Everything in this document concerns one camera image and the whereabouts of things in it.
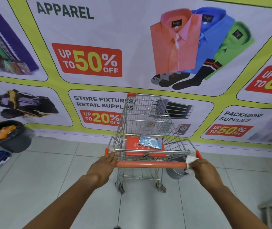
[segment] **orange shirt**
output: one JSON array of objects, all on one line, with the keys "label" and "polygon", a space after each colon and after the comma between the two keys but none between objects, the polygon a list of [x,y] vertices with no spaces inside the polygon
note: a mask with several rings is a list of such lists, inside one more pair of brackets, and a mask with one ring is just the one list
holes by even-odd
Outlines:
[{"label": "orange shirt", "polygon": [[184,8],[165,12],[151,26],[156,74],[195,68],[201,21]]}]

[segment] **stacked fabric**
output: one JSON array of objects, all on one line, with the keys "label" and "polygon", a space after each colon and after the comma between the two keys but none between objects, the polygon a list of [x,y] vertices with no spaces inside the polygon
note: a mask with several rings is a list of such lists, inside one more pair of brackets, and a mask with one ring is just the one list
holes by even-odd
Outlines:
[{"label": "stacked fabric", "polygon": [[151,37],[157,73],[151,82],[174,90],[199,86],[254,42],[243,22],[216,7],[166,12]]},{"label": "stacked fabric", "polygon": [[19,75],[31,75],[39,67],[0,14],[0,70]]}]

